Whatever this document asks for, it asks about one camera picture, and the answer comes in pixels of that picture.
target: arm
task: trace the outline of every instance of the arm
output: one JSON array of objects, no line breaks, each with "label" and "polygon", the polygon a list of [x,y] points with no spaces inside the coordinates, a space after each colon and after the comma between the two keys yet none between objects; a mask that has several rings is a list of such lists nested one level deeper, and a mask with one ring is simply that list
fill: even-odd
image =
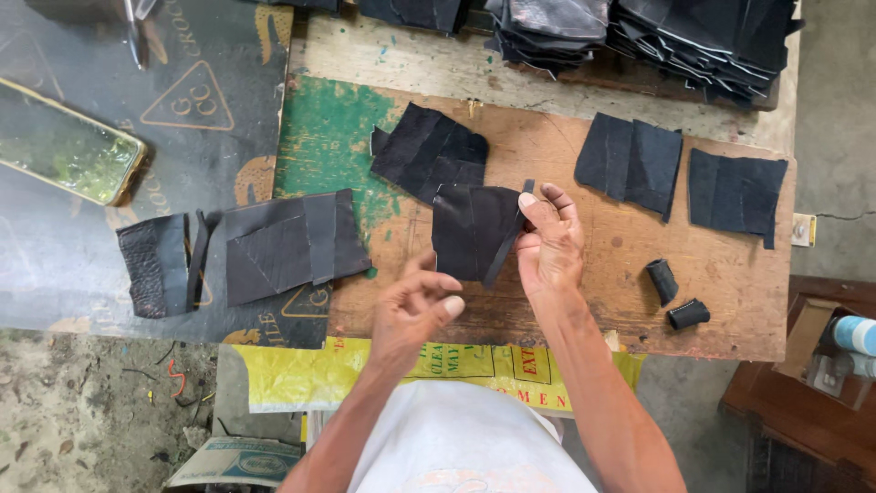
[{"label": "arm", "polygon": [[560,367],[584,448],[606,491],[685,491],[669,444],[614,367],[578,289],[583,232],[575,203],[549,183],[541,193],[550,203],[520,195],[529,219],[516,244],[520,279]]},{"label": "arm", "polygon": [[386,400],[413,369],[420,348],[438,327],[465,308],[447,291],[463,288],[453,277],[429,272],[435,253],[408,262],[401,281],[380,295],[371,333],[371,354],[356,384],[326,424],[319,441],[280,484],[277,493],[346,491],[359,455]]}]

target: red wire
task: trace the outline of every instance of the red wire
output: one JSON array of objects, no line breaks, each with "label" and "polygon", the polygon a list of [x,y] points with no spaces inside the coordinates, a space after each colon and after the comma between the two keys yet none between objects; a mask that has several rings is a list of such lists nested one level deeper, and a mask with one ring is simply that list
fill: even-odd
[{"label": "red wire", "polygon": [[176,396],[178,396],[179,394],[181,394],[181,393],[182,393],[182,390],[185,389],[185,387],[186,387],[186,376],[183,375],[182,373],[171,373],[171,368],[173,368],[173,358],[170,359],[170,364],[167,365],[167,374],[170,375],[172,378],[173,378],[173,377],[176,377],[176,376],[181,376],[181,377],[182,377],[182,383],[181,383],[181,385],[180,385],[180,389],[176,392],[176,394],[173,394],[173,395],[171,396],[171,397],[176,397]]}]

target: small leather cylinder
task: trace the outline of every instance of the small leather cylinder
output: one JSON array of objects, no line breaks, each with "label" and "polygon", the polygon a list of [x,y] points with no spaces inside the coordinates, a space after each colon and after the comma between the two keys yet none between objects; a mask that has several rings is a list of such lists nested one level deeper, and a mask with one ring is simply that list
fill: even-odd
[{"label": "small leather cylinder", "polygon": [[657,294],[660,295],[660,306],[668,305],[678,294],[678,283],[675,282],[669,263],[666,259],[658,259],[646,265],[645,270],[648,271]]},{"label": "small leather cylinder", "polygon": [[706,305],[698,299],[694,298],[687,303],[666,312],[669,317],[669,324],[676,331],[680,331],[691,325],[704,324],[711,319],[711,314]]}]

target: white shirt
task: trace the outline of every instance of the white shirt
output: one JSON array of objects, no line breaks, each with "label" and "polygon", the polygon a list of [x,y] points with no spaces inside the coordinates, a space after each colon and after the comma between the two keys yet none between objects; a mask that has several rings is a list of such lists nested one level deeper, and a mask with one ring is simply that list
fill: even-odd
[{"label": "white shirt", "polygon": [[517,399],[465,382],[393,391],[348,493],[575,492],[596,489],[556,429]]}]

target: person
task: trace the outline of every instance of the person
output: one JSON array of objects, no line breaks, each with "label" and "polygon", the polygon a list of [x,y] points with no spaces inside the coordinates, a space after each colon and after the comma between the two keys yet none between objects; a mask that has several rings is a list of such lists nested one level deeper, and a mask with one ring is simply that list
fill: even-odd
[{"label": "person", "polygon": [[[559,365],[604,491],[685,491],[675,457],[611,360],[579,286],[584,235],[574,201],[523,193],[520,281]],[[411,260],[378,300],[371,355],[350,394],[278,493],[595,491],[555,427],[518,399],[465,382],[399,386],[435,329],[458,317],[463,286]]]}]

